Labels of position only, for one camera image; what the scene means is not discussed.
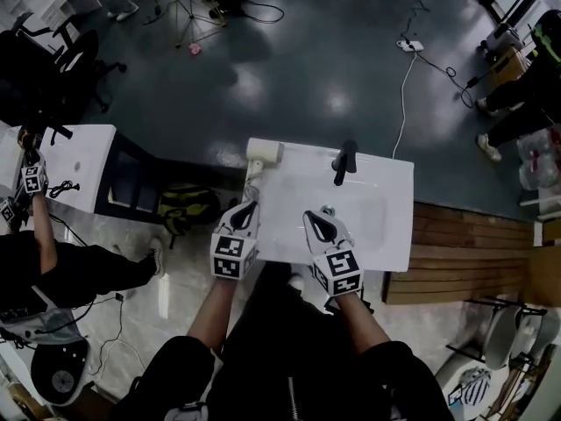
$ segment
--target drain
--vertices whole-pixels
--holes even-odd
[[[329,206],[328,204],[325,204],[324,206],[322,206],[322,209],[320,209],[320,211],[323,212],[324,214],[335,217],[335,208],[333,206]]]

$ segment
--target sink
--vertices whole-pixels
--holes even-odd
[[[259,183],[259,259],[310,264],[302,215],[329,206],[347,227],[363,269],[407,271],[413,164],[357,154],[357,173],[333,184],[338,150],[285,143]]]

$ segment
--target faucet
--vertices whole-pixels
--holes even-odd
[[[346,172],[357,173],[356,155],[358,149],[359,146],[354,140],[348,139],[343,142],[343,146],[341,146],[339,154],[331,163],[331,167],[337,172],[337,174],[335,175],[335,179],[333,180],[333,183],[336,186],[340,186],[343,184],[344,174]]]

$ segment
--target plastic bottle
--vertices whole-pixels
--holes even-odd
[[[541,154],[561,152],[561,136],[554,128],[544,128],[518,139],[518,154],[523,161],[530,161]]]
[[[559,181],[561,173],[561,161],[557,160],[557,154],[541,154],[531,161],[524,161],[518,170],[520,184],[526,190],[537,190],[547,188]]]

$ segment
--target black office chair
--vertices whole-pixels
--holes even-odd
[[[9,125],[35,118],[76,125],[92,97],[106,112],[109,106],[97,94],[96,84],[115,68],[126,71],[126,65],[97,59],[99,41],[94,30],[73,42],[67,25],[74,16],[54,32],[50,28],[34,32],[24,27],[31,15],[23,14],[10,31],[0,33],[0,119]],[[62,47],[52,54],[33,40],[48,32],[53,37],[60,34],[67,50]]]

